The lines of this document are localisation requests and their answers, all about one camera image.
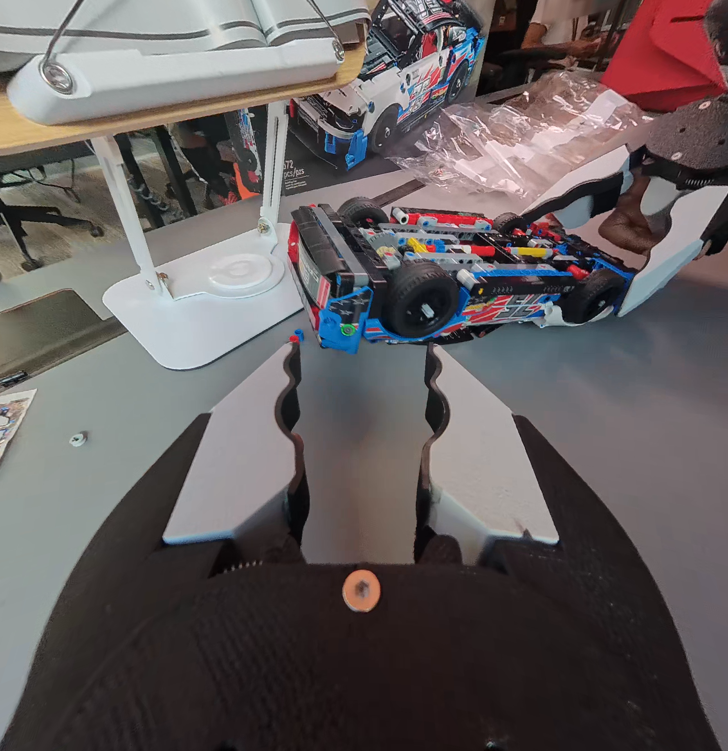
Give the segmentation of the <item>clear plastic bag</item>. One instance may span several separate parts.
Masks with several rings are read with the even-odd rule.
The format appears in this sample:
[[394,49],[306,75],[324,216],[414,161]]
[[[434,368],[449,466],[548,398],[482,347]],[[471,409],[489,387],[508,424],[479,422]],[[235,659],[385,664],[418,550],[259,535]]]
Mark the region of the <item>clear plastic bag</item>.
[[386,157],[454,194],[500,192],[528,204],[594,158],[638,148],[655,117],[586,74],[558,70],[503,103],[444,108]]

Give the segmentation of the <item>black office chair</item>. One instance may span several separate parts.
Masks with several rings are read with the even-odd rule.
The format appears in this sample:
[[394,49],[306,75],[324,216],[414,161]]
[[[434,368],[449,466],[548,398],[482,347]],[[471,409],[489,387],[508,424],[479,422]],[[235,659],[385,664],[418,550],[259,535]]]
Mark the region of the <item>black office chair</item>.
[[[0,173],[0,190],[5,187],[3,179],[7,175],[8,173]],[[40,259],[31,256],[25,243],[27,231],[24,225],[27,223],[57,225],[62,228],[84,228],[93,238],[101,238],[105,235],[105,230],[101,226],[87,219],[65,216],[57,207],[7,204],[0,198],[0,227],[5,227],[10,232],[22,256],[21,268],[25,272],[43,267]]]
[[537,80],[543,72],[561,68],[563,61],[568,57],[563,50],[555,50],[552,47],[533,47],[526,49],[508,50],[498,57],[501,66],[499,81],[500,89],[508,89],[521,86]]

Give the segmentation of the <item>black table leg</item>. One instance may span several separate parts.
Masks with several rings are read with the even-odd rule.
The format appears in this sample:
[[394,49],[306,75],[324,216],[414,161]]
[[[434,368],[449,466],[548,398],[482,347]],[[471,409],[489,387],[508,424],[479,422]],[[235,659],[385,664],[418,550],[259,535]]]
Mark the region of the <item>black table leg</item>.
[[194,217],[196,174],[182,158],[166,126],[115,136],[124,174],[145,230]]

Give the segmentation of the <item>person's right hand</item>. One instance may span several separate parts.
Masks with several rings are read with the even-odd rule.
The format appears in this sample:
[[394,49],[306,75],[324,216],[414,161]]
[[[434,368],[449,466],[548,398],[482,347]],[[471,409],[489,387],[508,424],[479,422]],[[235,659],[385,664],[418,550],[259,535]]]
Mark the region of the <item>person's right hand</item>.
[[636,176],[598,228],[600,237],[614,246],[643,256],[659,242],[641,211],[641,200],[650,181],[649,176]]

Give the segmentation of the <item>toy car box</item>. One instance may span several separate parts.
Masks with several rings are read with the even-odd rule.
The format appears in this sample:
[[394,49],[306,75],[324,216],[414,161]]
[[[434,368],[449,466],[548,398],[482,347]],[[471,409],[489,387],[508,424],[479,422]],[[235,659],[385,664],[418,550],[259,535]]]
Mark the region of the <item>toy car box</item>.
[[289,104],[283,195],[396,171],[418,127],[473,97],[486,43],[470,2],[378,2],[358,76]]

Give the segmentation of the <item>instruction sheet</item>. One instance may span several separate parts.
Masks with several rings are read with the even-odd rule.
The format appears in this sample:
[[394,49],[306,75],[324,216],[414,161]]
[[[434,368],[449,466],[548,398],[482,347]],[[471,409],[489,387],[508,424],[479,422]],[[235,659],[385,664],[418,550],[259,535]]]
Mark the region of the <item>instruction sheet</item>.
[[0,461],[31,407],[37,389],[0,394]]

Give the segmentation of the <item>toy brick race car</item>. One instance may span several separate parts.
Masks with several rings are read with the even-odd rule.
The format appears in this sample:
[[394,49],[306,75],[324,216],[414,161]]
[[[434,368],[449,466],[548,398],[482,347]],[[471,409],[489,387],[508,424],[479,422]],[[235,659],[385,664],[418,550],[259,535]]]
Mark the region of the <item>toy brick race car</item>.
[[637,270],[548,221],[355,197],[292,212],[290,270],[318,343],[469,341],[505,324],[618,313]]

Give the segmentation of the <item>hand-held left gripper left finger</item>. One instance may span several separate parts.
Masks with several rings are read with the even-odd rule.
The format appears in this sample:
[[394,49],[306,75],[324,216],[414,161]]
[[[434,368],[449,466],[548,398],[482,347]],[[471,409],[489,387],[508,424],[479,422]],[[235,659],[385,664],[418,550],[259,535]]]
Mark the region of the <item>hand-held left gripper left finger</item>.
[[310,510],[300,417],[298,342],[283,344],[211,410],[162,540],[302,544]]

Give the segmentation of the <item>grey desk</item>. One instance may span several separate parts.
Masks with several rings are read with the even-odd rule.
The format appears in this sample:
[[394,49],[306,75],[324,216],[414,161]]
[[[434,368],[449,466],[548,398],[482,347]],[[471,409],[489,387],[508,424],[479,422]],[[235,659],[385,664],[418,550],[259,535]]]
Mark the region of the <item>grey desk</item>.
[[[321,349],[305,311],[207,367],[128,333],[43,372],[0,463],[0,740],[63,585],[115,505],[190,424],[305,329],[309,562],[412,561],[424,347]],[[616,516],[667,601],[728,749],[728,245],[623,318],[502,327],[448,348]],[[81,431],[87,442],[69,445]]]

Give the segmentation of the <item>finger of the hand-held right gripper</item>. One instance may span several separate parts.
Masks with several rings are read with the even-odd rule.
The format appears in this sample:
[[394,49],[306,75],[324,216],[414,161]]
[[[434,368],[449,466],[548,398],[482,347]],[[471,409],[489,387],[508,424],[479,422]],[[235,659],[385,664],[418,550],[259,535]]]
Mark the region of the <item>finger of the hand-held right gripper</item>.
[[669,230],[651,249],[647,263],[634,275],[618,316],[640,306],[664,287],[678,271],[698,257],[701,239],[724,200],[723,185],[706,185],[693,191],[679,191],[674,183],[651,178],[641,199],[641,212],[648,218],[666,216]]
[[520,214],[531,224],[553,214],[564,229],[584,226],[599,214],[610,212],[632,183],[631,155],[620,146],[561,177]]

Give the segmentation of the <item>red paper box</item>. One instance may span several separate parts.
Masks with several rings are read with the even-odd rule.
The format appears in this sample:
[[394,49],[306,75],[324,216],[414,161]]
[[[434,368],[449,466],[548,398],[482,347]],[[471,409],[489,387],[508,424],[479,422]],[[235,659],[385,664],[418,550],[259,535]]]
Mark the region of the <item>red paper box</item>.
[[645,1],[602,85],[642,110],[667,113],[728,88],[704,27],[710,1]]

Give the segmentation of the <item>white grey-striped case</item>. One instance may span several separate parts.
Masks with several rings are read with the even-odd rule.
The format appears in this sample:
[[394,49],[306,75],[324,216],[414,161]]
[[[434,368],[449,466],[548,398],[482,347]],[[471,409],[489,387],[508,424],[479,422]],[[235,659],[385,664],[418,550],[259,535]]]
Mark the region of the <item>white grey-striped case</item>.
[[137,50],[143,55],[274,47],[333,32],[343,45],[371,27],[360,1],[0,1],[0,73],[52,52]]

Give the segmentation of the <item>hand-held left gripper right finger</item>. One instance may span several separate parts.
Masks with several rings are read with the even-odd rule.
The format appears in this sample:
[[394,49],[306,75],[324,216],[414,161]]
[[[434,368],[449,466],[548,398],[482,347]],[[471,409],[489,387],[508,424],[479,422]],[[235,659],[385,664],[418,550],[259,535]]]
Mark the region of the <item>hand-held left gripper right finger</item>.
[[513,412],[439,345],[425,355],[425,419],[416,490],[416,561],[438,536],[464,564],[488,560],[500,540],[554,546],[559,533]]

